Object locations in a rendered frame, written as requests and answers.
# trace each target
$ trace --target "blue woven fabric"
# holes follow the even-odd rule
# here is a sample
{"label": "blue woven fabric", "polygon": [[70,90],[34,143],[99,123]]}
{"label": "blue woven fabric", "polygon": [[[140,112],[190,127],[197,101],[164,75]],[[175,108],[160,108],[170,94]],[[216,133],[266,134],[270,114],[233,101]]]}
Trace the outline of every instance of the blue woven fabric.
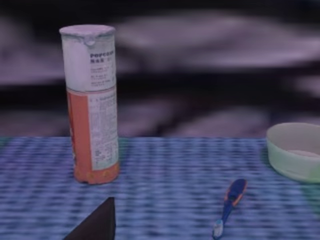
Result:
{"label": "blue woven fabric", "polygon": [[264,148],[263,139],[132,138],[119,177],[92,186],[73,178],[69,138],[13,138],[0,149],[0,239],[61,240],[114,196],[117,240],[209,240],[228,186],[245,178],[225,240],[319,240],[302,185],[273,171]]}

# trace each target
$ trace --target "blurred background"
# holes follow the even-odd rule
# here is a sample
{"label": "blurred background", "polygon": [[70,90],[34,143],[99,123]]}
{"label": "blurred background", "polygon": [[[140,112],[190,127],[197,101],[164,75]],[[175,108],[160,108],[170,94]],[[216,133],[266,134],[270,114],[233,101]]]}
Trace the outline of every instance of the blurred background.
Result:
{"label": "blurred background", "polygon": [[0,2],[0,135],[68,136],[59,28],[116,27],[122,137],[320,124],[319,0]]}

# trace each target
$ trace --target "blue tablecloth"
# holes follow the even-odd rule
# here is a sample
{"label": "blue tablecloth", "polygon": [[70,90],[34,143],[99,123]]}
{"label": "blue tablecloth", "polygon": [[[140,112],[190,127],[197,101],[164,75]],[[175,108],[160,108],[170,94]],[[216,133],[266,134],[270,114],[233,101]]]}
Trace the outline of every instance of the blue tablecloth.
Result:
{"label": "blue tablecloth", "polygon": [[247,191],[225,240],[319,240],[318,185],[268,164],[264,139],[132,138],[110,184],[73,178],[67,137],[18,137],[0,148],[0,239],[61,240],[115,197],[117,240],[209,240],[237,178]]}

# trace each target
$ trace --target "table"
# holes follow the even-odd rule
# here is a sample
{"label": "table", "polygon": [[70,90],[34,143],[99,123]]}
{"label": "table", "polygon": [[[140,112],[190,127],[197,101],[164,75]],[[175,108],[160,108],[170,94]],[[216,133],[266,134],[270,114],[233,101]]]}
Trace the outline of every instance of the table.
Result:
{"label": "table", "polygon": [[61,240],[107,197],[117,240],[208,240],[229,184],[248,188],[225,240],[318,240],[320,187],[268,164],[264,139],[131,138],[110,184],[73,178],[68,137],[16,137],[0,148],[0,239]]}

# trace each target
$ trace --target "woven mat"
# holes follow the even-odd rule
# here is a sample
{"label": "woven mat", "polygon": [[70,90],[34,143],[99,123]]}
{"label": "woven mat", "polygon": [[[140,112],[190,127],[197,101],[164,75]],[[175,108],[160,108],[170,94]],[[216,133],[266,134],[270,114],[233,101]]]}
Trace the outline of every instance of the woven mat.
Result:
{"label": "woven mat", "polygon": [[319,240],[318,185],[266,163],[263,139],[132,138],[111,184],[73,178],[71,142],[13,138],[0,148],[0,239],[61,240],[107,197],[117,240],[210,240],[229,184],[248,188],[225,240]]}

